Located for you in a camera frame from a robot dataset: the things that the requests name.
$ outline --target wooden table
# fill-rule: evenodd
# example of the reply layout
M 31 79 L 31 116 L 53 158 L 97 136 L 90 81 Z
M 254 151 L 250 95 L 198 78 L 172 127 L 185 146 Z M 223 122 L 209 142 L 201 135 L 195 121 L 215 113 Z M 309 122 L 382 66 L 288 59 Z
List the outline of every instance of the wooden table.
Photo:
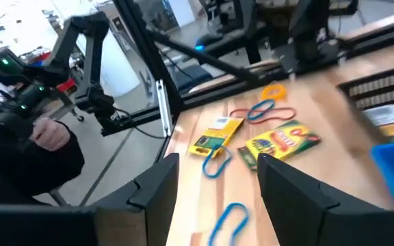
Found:
M 286 101 L 276 103 L 276 107 L 294 107 L 298 112 L 295 118 L 323 140 L 318 146 L 286 160 L 288 164 L 385 209 L 394 209 L 394 201 L 369 157 L 369 151 L 376 143 L 351 115 L 335 86 L 390 68 L 394 68 L 394 46 L 295 81 L 280 81 L 287 88 L 288 95 Z M 254 126 L 245 123 L 228 145 L 234 153 L 233 160 L 215 180 L 202 174 L 203 158 L 187 152 L 214 119 L 227 116 L 236 108 L 251 108 L 259 102 L 261 91 L 262 88 L 258 88 L 244 92 L 180 115 L 166 152 L 180 154 L 179 190 L 168 246 L 207 245 L 216 221 L 232 202 L 245 204 L 251 216 L 235 245 L 279 245 L 261 199 L 257 175 L 246 167 L 236 148 L 244 146 L 245 140 L 283 122 L 275 120 Z M 208 172 L 214 172 L 223 160 L 223 156 L 215 158 Z M 234 210 L 218 233 L 215 245 L 228 245 L 234 228 L 242 219 L 243 213 Z

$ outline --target orange rubber band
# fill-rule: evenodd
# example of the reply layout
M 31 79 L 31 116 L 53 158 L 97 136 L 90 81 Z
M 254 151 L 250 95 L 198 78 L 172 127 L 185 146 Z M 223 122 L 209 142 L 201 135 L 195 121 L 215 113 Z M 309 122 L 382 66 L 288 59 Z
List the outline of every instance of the orange rubber band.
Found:
M 284 85 L 276 84 L 269 85 L 264 88 L 261 94 L 261 100 L 273 99 L 280 100 L 285 99 L 287 97 L 287 89 L 285 89 Z

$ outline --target crayola logo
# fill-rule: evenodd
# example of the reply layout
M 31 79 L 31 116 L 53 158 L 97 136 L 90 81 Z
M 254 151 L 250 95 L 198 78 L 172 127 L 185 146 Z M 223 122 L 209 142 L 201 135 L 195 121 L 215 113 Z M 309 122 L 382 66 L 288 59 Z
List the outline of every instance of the crayola logo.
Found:
M 296 145 L 295 141 L 288 138 L 283 131 L 270 133 L 270 139 L 279 146 L 280 150 L 283 152 L 288 151 L 289 147 L 294 147 Z

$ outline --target black jacket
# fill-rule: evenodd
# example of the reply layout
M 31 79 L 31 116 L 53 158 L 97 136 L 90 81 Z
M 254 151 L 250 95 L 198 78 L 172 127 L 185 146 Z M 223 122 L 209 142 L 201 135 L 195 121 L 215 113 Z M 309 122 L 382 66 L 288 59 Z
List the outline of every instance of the black jacket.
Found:
M 84 164 L 77 138 L 49 152 L 34 143 L 21 149 L 0 126 L 0 204 L 41 204 L 33 195 L 46 193 L 77 177 Z

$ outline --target yellow crayon box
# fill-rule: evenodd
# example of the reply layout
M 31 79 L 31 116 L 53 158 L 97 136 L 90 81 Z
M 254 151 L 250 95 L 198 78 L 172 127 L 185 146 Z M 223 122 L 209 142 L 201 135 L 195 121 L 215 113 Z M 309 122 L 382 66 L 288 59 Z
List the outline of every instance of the yellow crayon box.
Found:
M 246 147 L 257 160 L 259 153 L 266 153 L 284 160 L 320 142 L 319 136 L 297 120 L 291 120 L 274 130 L 246 142 Z
M 193 154 L 208 156 L 214 146 L 226 147 L 243 122 L 243 118 L 221 117 L 216 119 L 188 151 Z M 212 157 L 215 157 L 219 151 L 220 149 L 216 150 Z

